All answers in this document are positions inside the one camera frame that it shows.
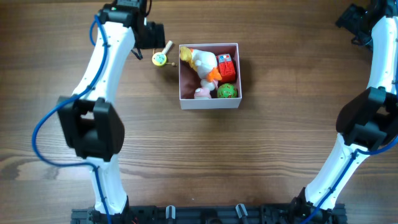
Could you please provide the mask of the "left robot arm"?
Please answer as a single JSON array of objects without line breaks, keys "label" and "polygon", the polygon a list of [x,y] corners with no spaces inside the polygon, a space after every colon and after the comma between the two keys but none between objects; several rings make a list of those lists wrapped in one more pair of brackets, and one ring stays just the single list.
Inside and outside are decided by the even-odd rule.
[{"label": "left robot arm", "polygon": [[146,20],[151,6],[146,0],[105,4],[92,24],[98,34],[91,39],[95,47],[86,72],[71,97],[58,99],[66,143],[90,172],[95,204],[87,219],[92,223],[134,220],[120,177],[125,129],[114,100],[127,56],[141,59],[142,49],[165,47],[163,25]]}]

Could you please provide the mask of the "wooden rattle drum toy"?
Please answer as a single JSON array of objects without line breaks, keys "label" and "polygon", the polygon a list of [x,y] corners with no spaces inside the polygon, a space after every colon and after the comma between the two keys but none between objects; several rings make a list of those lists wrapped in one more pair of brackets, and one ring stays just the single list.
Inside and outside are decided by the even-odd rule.
[{"label": "wooden rattle drum toy", "polygon": [[155,66],[157,67],[162,67],[164,65],[171,65],[173,67],[177,66],[175,62],[168,62],[167,59],[167,54],[169,50],[172,48],[173,44],[174,43],[171,40],[169,40],[161,52],[156,52],[155,50],[153,50],[152,63]]}]

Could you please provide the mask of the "red toy car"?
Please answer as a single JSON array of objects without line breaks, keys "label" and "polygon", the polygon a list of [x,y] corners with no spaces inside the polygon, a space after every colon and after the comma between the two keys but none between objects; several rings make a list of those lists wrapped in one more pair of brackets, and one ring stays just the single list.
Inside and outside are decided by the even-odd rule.
[{"label": "red toy car", "polygon": [[221,75],[222,83],[231,83],[236,79],[236,69],[230,54],[220,54],[216,56],[218,61],[218,70]]}]

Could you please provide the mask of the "green patterned ball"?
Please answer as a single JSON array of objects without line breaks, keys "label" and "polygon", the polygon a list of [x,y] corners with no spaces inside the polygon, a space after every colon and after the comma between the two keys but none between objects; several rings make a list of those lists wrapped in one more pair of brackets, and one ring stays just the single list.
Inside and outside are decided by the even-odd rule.
[{"label": "green patterned ball", "polygon": [[225,83],[218,87],[216,95],[217,98],[237,98],[238,90],[233,84]]}]

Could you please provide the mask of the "white plush duck toy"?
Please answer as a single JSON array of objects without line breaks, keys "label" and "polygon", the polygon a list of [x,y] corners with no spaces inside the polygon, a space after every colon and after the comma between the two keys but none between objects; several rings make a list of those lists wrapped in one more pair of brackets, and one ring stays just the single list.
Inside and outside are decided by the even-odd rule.
[{"label": "white plush duck toy", "polygon": [[180,47],[180,59],[187,62],[201,79],[205,79],[207,82],[222,80],[214,53],[182,46]]}]

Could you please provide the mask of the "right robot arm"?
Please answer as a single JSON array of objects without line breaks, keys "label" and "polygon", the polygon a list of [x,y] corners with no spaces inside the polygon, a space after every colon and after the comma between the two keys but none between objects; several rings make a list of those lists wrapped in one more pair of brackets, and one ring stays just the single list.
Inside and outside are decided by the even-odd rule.
[{"label": "right robot arm", "polygon": [[366,89],[341,109],[323,167],[290,203],[291,223],[336,223],[336,199],[355,170],[397,144],[397,1],[351,4],[335,24],[354,35],[353,45],[373,53],[371,74]]}]

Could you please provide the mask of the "pink hat doll figure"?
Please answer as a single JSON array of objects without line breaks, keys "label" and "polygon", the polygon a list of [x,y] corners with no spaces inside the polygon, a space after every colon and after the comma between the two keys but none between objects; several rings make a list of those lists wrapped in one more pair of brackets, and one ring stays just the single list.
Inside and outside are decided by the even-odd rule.
[{"label": "pink hat doll figure", "polygon": [[202,79],[200,85],[201,87],[195,90],[194,99],[212,99],[211,92],[218,89],[218,81],[208,82],[206,79]]}]

